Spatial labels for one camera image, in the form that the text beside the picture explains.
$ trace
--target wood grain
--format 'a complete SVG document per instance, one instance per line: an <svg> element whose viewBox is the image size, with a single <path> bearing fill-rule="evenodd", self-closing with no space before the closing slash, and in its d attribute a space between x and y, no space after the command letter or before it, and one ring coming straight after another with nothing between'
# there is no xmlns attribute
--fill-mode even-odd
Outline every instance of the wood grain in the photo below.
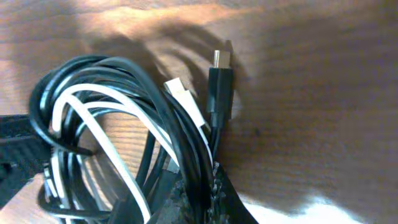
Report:
<svg viewBox="0 0 398 224"><path fill-rule="evenodd" d="M322 198L361 222L394 223L397 9L387 0L2 1L0 113L26 113L40 77L91 53L135 60L159 84L180 77L203 110L212 51L233 49L234 118L219 159L241 196L287 215ZM103 123L136 172L146 130L122 115ZM97 147L89 134L82 144ZM2 223L55 221L34 203L40 181L0 211Z"/></svg>

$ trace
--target wooden table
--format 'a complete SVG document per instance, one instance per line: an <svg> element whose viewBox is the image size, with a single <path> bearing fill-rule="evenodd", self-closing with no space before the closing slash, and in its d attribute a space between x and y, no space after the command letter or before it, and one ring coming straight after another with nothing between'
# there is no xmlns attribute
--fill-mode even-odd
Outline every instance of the wooden table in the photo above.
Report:
<svg viewBox="0 0 398 224"><path fill-rule="evenodd" d="M233 50L234 118L219 160L242 198L290 216L323 202L394 223L396 1L187 2L1 1L0 113L26 113L40 77L92 53L137 61L160 85L180 77L203 110L213 50ZM123 115L103 123L136 172L146 129ZM104 155L96 161L111 173ZM35 204L41 183L14 197L1 222L54 222Z"/></svg>

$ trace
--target bundle of cables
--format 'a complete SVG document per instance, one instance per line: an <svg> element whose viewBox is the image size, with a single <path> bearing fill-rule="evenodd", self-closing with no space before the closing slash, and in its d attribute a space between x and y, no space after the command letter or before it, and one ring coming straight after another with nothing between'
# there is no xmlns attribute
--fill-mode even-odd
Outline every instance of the bundle of cables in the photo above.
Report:
<svg viewBox="0 0 398 224"><path fill-rule="evenodd" d="M159 89L150 75L128 59L81 56L44 76L29 102L31 125L52 147L52 157L44 172L45 183L38 197L41 208L62 223L109 220L112 211L101 200L85 167L85 159L94 152L78 146L81 134L88 128L129 189L144 223L151 219L146 198L167 155L179 166L192 219L195 223L207 222L215 178L213 156L231 107L233 78L228 64L229 53L216 51L215 66L210 68L209 77L209 138L170 91ZM135 178L96 120L109 113L133 115L149 130ZM161 145L160 151L146 178L156 140Z"/></svg>

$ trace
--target table top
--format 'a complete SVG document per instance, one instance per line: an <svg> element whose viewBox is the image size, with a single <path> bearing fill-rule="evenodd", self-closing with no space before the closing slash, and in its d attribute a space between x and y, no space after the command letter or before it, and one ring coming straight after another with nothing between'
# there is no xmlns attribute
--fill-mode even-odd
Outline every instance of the table top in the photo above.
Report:
<svg viewBox="0 0 398 224"><path fill-rule="evenodd" d="M1 1L0 114L27 113L38 80L82 54L127 57L160 85L180 77L203 111L213 50L232 50L218 159L243 200L290 217L326 203L360 222L396 220L396 1L187 2ZM146 129L120 114L103 125L135 173ZM89 133L82 144L98 147ZM104 155L92 172L98 164L112 173ZM35 204L41 184L3 208L2 223L55 222ZM115 192L104 192L110 203Z"/></svg>

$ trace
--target black connector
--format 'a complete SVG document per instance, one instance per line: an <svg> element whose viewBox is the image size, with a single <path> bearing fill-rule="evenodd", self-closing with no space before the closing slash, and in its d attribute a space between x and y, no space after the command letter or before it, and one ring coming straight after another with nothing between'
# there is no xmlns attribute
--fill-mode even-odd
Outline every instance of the black connector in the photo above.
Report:
<svg viewBox="0 0 398 224"><path fill-rule="evenodd" d="M206 110L211 113L211 128L221 129L231 118L233 71L229 67L230 53L216 50L214 67L209 70Z"/></svg>

